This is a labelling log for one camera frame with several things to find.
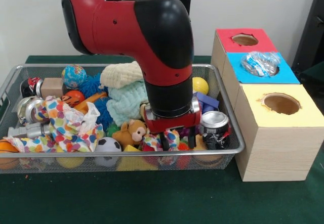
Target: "white cloth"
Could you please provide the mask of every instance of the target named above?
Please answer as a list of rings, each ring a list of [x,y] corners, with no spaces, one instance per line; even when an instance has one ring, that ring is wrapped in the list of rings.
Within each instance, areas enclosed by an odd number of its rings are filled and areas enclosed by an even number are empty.
[[[142,70],[138,63],[133,61],[107,66],[101,73],[100,83],[103,86],[119,89],[142,79]]]

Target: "plastic bag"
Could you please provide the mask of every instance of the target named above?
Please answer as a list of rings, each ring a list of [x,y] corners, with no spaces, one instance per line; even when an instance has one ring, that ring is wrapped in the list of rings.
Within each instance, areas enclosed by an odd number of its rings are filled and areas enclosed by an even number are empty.
[[[242,58],[241,64],[252,75],[274,76],[278,73],[280,57],[276,53],[250,52]]]

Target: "metal basket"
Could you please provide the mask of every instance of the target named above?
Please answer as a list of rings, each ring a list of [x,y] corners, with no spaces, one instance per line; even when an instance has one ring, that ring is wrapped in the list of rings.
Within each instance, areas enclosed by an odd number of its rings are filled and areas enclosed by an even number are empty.
[[[20,84],[29,77],[60,77],[66,64],[24,64],[13,68],[0,88],[2,118],[0,137],[8,127],[18,127],[17,104]],[[88,75],[102,72],[103,64],[83,64]],[[230,118],[230,146],[226,150],[120,153],[5,153],[0,154],[0,173],[98,172],[135,170],[224,169],[245,143],[218,70],[211,65],[193,65],[193,76],[209,84],[209,96],[220,101],[220,110]],[[104,162],[106,167],[97,165]]]

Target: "wooden box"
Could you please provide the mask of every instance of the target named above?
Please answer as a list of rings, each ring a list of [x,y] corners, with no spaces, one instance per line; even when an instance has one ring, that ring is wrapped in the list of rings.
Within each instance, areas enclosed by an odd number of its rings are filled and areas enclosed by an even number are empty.
[[[233,109],[235,109],[238,89],[241,83],[271,83],[271,84],[299,84],[290,66],[286,63],[280,53],[278,73],[271,77],[259,77],[249,73],[241,65],[242,58],[248,53],[227,53],[223,70],[223,82]]]
[[[246,148],[243,181],[305,180],[324,139],[324,117],[299,84],[242,84],[235,114]]]
[[[223,75],[226,53],[277,52],[263,29],[216,29],[211,64]]]

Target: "light blue towel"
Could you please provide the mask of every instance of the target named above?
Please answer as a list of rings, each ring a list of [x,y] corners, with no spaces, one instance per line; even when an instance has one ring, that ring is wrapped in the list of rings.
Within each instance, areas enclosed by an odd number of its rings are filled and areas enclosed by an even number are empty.
[[[130,119],[140,119],[140,104],[147,100],[144,81],[136,81],[120,89],[108,88],[111,98],[107,110],[118,126]]]

